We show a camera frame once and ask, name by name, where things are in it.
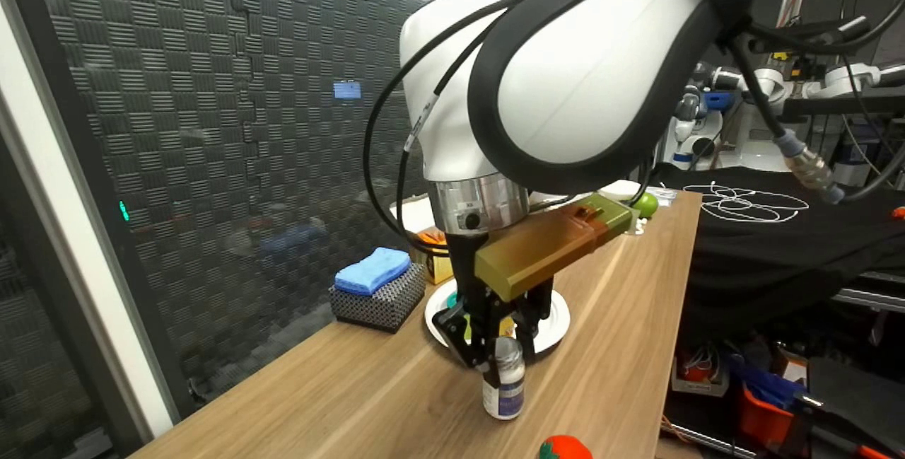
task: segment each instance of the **cable connector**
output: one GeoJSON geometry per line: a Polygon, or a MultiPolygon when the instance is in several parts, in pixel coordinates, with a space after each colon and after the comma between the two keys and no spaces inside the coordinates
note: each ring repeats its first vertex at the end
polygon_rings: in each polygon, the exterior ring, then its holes
{"type": "Polygon", "coordinates": [[[838,204],[846,197],[846,192],[834,181],[833,171],[827,162],[798,140],[794,132],[787,129],[783,136],[773,138],[773,143],[779,147],[786,159],[786,167],[801,185],[817,191],[825,202],[831,204],[838,204]]]}
{"type": "Polygon", "coordinates": [[[418,134],[421,133],[421,128],[424,126],[424,122],[427,121],[427,117],[431,115],[431,111],[433,111],[433,106],[437,103],[437,98],[439,95],[431,95],[431,98],[427,101],[427,104],[424,105],[424,108],[421,109],[421,114],[418,115],[418,121],[415,121],[413,126],[411,126],[411,133],[408,134],[408,137],[405,138],[405,145],[403,149],[405,152],[411,153],[411,145],[414,144],[414,140],[418,138],[418,134]]]}

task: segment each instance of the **orange toy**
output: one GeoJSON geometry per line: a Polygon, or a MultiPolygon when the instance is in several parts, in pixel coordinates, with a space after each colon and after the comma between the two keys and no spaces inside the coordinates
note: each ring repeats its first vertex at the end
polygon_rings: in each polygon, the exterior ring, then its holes
{"type": "Polygon", "coordinates": [[[594,459],[591,450],[575,436],[550,436],[540,446],[537,459],[594,459]]]}

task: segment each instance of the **screen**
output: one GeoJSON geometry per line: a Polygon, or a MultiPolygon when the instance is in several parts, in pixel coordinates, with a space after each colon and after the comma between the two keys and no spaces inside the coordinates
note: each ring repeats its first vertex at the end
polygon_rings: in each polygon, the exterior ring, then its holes
{"type": "Polygon", "coordinates": [[[356,80],[339,80],[333,83],[333,98],[354,100],[361,98],[361,83],[356,80]]]}

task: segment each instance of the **coiled white wire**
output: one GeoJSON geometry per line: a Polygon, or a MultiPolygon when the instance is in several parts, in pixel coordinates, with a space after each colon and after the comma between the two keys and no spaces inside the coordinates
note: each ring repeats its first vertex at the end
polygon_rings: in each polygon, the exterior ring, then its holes
{"type": "Polygon", "coordinates": [[[798,216],[799,211],[810,208],[807,202],[791,195],[747,188],[731,188],[717,185],[716,182],[711,182],[710,185],[685,185],[682,190],[703,194],[704,202],[701,204],[701,210],[707,211],[708,214],[718,219],[736,221],[736,223],[783,223],[794,219],[798,216]],[[788,207],[780,207],[775,204],[759,204],[751,201],[751,198],[757,196],[788,199],[790,205],[788,207]],[[772,217],[741,214],[740,211],[744,210],[759,210],[764,214],[772,215],[772,217]]]}

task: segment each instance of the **connector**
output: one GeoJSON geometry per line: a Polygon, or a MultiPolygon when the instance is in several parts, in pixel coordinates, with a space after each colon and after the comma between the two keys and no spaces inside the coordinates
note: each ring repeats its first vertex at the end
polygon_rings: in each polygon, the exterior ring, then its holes
{"type": "Polygon", "coordinates": [[[808,149],[791,130],[786,130],[783,136],[773,138],[773,143],[779,147],[786,159],[786,167],[801,185],[817,191],[825,202],[832,204],[838,204],[846,197],[846,192],[834,181],[833,171],[823,157],[808,149]]]}

